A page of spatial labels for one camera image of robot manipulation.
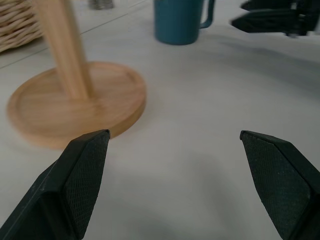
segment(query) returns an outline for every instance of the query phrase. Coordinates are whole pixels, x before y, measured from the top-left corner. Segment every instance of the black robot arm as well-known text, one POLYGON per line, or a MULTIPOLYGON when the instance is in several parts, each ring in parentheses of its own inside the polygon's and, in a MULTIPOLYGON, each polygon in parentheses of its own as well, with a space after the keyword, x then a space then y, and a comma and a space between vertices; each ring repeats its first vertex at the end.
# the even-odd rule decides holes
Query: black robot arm
POLYGON ((249 0, 241 7, 249 12, 231 25, 247 33, 306 36, 319 23, 320 0, 249 0))

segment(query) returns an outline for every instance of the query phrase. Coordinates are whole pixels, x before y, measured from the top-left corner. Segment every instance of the round wooden base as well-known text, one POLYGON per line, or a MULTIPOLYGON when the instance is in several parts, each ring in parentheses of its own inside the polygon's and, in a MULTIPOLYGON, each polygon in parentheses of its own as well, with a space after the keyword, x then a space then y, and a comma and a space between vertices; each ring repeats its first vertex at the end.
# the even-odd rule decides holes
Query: round wooden base
POLYGON ((139 119, 147 96, 142 77, 115 63, 90 62, 88 67, 94 88, 90 100, 70 100, 55 68, 29 79, 13 93, 8 116, 27 140, 61 149, 72 139, 101 129, 109 129, 114 138, 139 119))

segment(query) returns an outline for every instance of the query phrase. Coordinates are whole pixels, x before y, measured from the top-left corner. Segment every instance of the table surface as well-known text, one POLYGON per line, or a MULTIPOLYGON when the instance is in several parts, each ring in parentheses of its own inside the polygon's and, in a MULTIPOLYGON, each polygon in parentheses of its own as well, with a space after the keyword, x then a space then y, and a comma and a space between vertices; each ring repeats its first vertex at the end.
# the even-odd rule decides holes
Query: table surface
MULTIPOLYGON (((87 240, 280 240, 253 184, 241 130, 286 139, 318 168, 320 38, 247 34, 229 25, 242 0, 216 4, 192 45, 153 37, 147 0, 112 10, 74 1, 89 61, 128 65, 147 83, 141 119, 109 143, 87 240)), ((6 104, 54 67, 42 40, 0 55, 0 225, 61 151, 29 145, 6 104)))

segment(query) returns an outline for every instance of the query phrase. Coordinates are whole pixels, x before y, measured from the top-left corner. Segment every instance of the wooden pole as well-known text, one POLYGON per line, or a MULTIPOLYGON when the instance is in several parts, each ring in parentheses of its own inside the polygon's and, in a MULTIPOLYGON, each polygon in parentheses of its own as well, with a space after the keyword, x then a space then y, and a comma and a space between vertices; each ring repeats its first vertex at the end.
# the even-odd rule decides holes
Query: wooden pole
POLYGON ((33 3, 66 94, 72 100, 89 99, 93 87, 70 1, 33 0, 33 3))

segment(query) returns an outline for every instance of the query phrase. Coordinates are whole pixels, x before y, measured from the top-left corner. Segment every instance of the mug handle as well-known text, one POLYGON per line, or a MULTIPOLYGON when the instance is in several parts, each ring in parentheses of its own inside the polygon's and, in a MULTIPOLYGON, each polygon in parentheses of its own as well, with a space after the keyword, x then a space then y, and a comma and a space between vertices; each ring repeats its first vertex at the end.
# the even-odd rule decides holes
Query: mug handle
POLYGON ((216 3, 216 0, 209 0, 207 19, 205 20, 204 23, 201 23, 201 25, 200 25, 201 29, 206 29, 206 28, 210 27, 211 24, 213 23, 215 3, 216 3))

